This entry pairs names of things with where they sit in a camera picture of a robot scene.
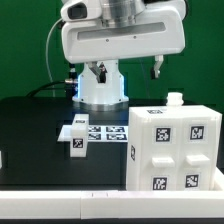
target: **green wall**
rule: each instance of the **green wall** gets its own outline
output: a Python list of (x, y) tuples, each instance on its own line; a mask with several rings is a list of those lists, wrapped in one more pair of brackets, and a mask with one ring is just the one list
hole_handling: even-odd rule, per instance
[[(165, 98), (179, 90), (184, 99), (206, 104), (224, 112), (224, 1), (191, 0), (190, 15), (184, 20), (186, 49), (167, 56), (159, 80), (145, 79), (139, 59), (122, 60), (127, 95), (132, 98)], [(45, 42), (51, 26), (60, 18), (60, 0), (0, 1), (0, 99), (25, 96), (49, 82), (45, 66)], [(54, 80), (67, 77), (60, 31), (50, 44)], [(142, 59), (146, 71), (152, 58)], [(51, 96), (42, 93), (40, 96)]]

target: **black cable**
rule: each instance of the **black cable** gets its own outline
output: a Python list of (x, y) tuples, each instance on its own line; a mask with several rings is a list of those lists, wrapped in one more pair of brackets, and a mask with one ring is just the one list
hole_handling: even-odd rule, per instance
[(145, 90), (146, 90), (146, 95), (148, 98), (150, 98), (150, 93), (149, 93), (149, 79), (147, 79), (147, 72), (145, 70), (145, 66), (143, 65), (143, 61), (141, 58), (139, 58), (139, 62), (140, 62), (140, 65), (141, 65), (141, 68), (142, 68), (142, 73), (143, 73), (143, 78), (144, 78), (144, 81), (145, 81)]
[(31, 92), (29, 92), (26, 96), (27, 97), (34, 97), (38, 92), (40, 92), (41, 90), (45, 90), (47, 87), (50, 87), (50, 86), (54, 86), (54, 85), (57, 85), (57, 84), (65, 84), (65, 81), (55, 81), (55, 82), (50, 82), (48, 84), (45, 84)]

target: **black tabletop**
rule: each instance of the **black tabletop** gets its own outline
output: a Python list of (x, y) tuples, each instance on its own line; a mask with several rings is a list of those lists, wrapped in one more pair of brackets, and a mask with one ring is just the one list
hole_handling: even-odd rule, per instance
[[(130, 106), (159, 105), (165, 105), (165, 101), (130, 100)], [(71, 124), (76, 113), (88, 113), (91, 125), (128, 125), (128, 109), (85, 111), (75, 108), (72, 101), (64, 98), (13, 97), (0, 101), (0, 150), (3, 162), (0, 190), (125, 190), (127, 143), (91, 142), (88, 144), (87, 157), (74, 159), (69, 156), (69, 143), (57, 142), (62, 126)], [(221, 137), (219, 168), (224, 168), (223, 147)], [(114, 221), (118, 222), (86, 220), (82, 223)], [(159, 222), (143, 219), (138, 220), (138, 223), (206, 224), (214, 221), (223, 223), (219, 219), (160, 219)], [(32, 223), (60, 221), (36, 220)], [(136, 222), (122, 220), (121, 223)]]

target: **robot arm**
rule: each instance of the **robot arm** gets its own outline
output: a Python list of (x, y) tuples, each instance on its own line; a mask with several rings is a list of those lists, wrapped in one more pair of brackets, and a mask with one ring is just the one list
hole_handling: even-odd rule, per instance
[(158, 78), (163, 55), (180, 53), (185, 47), (185, 0), (63, 2), (65, 58), (71, 64), (84, 63), (79, 92), (73, 97), (80, 104), (108, 110), (128, 101), (118, 70), (119, 59), (155, 56), (151, 75)]
[[(147, 56), (157, 59), (180, 53), (185, 47), (184, 0), (147, 5), (142, 0), (63, 2), (61, 16), (67, 23), (62, 30), (62, 42), (70, 63)], [(154, 66), (156, 77), (160, 66)]]

